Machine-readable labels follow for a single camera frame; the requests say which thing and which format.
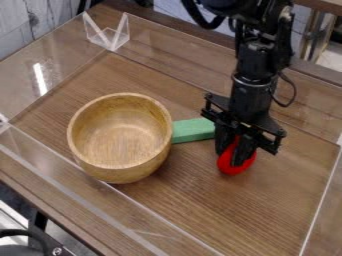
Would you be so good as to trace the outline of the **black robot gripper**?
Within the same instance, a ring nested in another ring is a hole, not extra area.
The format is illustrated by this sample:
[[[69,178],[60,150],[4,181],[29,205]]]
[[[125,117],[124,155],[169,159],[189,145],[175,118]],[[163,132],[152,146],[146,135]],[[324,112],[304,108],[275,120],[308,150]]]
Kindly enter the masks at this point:
[[[228,97],[207,93],[201,116],[215,125],[215,152],[220,155],[233,138],[231,166],[247,166],[255,157],[256,148],[271,154],[277,153],[285,131],[269,117],[272,92],[276,77],[265,80],[248,80],[232,76]]]

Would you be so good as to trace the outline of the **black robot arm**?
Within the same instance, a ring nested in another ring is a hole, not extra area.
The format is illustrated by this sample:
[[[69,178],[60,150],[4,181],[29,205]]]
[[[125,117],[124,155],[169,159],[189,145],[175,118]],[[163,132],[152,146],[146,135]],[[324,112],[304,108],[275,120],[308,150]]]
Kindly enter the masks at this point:
[[[201,116],[215,125],[217,168],[247,169],[259,149],[277,152],[285,130],[269,107],[288,104],[275,96],[292,57],[292,0],[180,0],[197,25],[213,30],[227,23],[235,32],[236,68],[228,96],[208,93]]]

